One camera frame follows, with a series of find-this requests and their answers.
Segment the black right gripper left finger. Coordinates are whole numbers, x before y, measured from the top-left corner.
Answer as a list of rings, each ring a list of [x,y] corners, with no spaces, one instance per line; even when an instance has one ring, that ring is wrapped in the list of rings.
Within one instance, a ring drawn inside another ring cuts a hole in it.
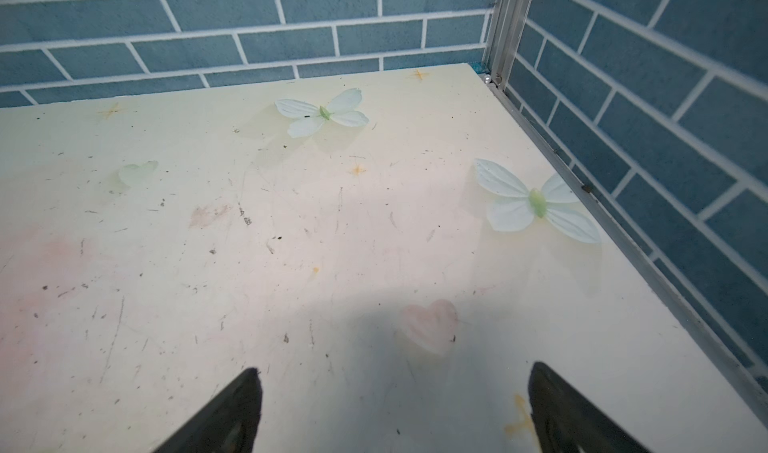
[[[253,451],[262,411],[257,368],[243,370],[154,453]]]

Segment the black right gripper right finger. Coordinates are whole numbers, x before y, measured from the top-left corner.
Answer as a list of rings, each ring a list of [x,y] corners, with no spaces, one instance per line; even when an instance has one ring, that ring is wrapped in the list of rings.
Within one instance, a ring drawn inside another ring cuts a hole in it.
[[[649,453],[544,362],[533,364],[528,393],[543,452]]]

